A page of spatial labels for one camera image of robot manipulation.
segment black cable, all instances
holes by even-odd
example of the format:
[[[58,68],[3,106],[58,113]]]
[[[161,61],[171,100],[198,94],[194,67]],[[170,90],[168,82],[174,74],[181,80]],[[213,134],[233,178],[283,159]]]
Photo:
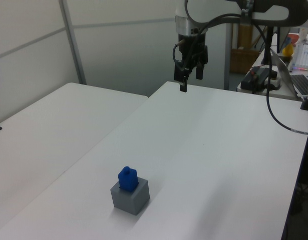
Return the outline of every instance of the black cable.
[[[257,43],[255,43],[255,45],[254,45],[254,48],[256,48],[256,45],[258,44],[260,38],[261,38],[261,36],[259,36],[259,39],[258,39]]]
[[[262,32],[262,30],[260,29],[260,27],[252,20],[252,24],[257,28],[257,30],[259,31],[259,33],[261,34],[264,42],[266,42],[266,37],[264,35],[264,33]],[[272,59],[271,59],[271,55],[270,55],[270,47],[268,44],[265,43],[265,48],[267,49],[267,54],[268,54],[268,64],[269,64],[269,72],[272,72]],[[270,89],[270,74],[268,75],[268,81],[267,81],[267,90],[266,90],[266,103],[267,103],[267,108],[269,110],[270,115],[272,116],[272,118],[279,124],[281,125],[283,128],[292,131],[294,133],[298,133],[298,134],[304,134],[304,135],[308,135],[308,132],[305,131],[298,131],[295,129],[292,129],[290,127],[287,127],[286,125],[282,124],[273,114],[272,109],[270,107],[269,104],[269,89]]]

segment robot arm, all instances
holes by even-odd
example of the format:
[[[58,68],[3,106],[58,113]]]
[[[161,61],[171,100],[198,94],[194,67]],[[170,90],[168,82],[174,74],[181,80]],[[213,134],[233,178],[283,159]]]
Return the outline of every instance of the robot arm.
[[[179,43],[173,56],[179,47],[182,60],[174,56],[174,79],[180,83],[181,91],[187,91],[187,80],[194,68],[196,78],[203,78],[208,61],[207,28],[223,23],[249,25],[251,20],[269,27],[308,28],[308,0],[208,0],[200,4],[197,0],[178,0],[175,21]]]

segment floor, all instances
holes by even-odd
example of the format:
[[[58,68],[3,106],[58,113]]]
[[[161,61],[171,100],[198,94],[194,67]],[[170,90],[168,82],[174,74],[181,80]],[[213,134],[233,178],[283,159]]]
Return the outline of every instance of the floor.
[[[244,77],[244,74],[230,73],[229,90],[236,91]],[[302,195],[301,202],[302,211],[287,218],[287,236],[286,231],[284,231],[282,240],[308,240],[308,193],[306,191]]]

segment desk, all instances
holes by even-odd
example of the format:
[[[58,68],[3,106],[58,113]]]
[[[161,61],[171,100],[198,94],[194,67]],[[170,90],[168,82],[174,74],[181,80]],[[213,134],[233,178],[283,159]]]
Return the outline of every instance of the desk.
[[[0,126],[0,228],[147,97],[69,83]]]
[[[276,42],[277,42],[276,37],[277,37],[276,34],[274,34],[273,40],[272,40],[272,49],[275,52],[276,52]],[[253,66],[260,66],[263,58],[264,58],[264,50],[258,56],[257,60],[253,64]],[[272,66],[272,69],[278,73],[277,66]],[[305,75],[305,76],[308,76],[308,71],[301,71],[301,70],[295,70],[294,69],[293,72],[290,73],[290,75]],[[287,87],[287,85],[284,83],[283,80],[280,81],[280,84],[281,84],[281,87],[280,87],[279,90],[272,90],[272,91],[269,92],[270,97],[280,98],[280,99],[288,99],[288,100],[294,100],[294,101],[301,101],[301,99],[299,97],[295,97],[290,92],[289,88]],[[251,91],[241,89],[240,84],[237,87],[237,91],[240,92],[240,93],[251,94]],[[263,91],[260,91],[260,92],[256,92],[256,94],[265,96],[266,95],[266,89],[264,89]]]
[[[300,102],[274,98],[308,130]],[[263,96],[167,82],[0,230],[0,240],[279,240],[306,136]],[[124,166],[149,181],[137,216],[113,207]]]

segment yellow object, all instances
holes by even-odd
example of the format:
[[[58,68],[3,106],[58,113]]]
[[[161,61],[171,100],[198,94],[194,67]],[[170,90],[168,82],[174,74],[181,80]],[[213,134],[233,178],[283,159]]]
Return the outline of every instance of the yellow object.
[[[287,45],[287,46],[283,49],[283,51],[282,51],[282,54],[283,54],[283,56],[285,56],[285,57],[290,57],[290,56],[292,56],[293,53],[294,53],[294,49],[293,49],[293,45],[292,45],[292,44]]]

